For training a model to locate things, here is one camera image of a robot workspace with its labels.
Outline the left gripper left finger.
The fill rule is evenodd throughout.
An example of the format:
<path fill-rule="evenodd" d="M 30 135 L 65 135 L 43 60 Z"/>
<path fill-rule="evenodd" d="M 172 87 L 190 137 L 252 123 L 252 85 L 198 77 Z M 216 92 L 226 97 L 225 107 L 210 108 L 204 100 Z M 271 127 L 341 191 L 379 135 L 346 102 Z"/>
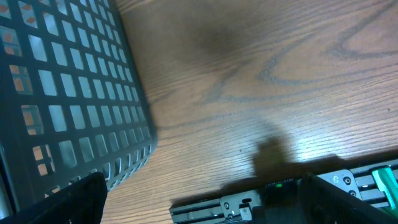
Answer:
<path fill-rule="evenodd" d="M 94 172 L 38 204 L 2 219 L 1 224 L 99 224 L 107 194 L 103 173 Z"/>

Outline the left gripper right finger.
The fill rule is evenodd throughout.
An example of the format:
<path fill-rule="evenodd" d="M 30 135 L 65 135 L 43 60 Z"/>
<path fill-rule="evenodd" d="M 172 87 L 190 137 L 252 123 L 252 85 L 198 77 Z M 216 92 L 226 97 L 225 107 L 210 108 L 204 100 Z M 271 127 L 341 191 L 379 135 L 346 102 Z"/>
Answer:
<path fill-rule="evenodd" d="M 298 202 L 311 224 L 396 224 L 394 218 L 329 182 L 305 174 L 298 187 Z"/>

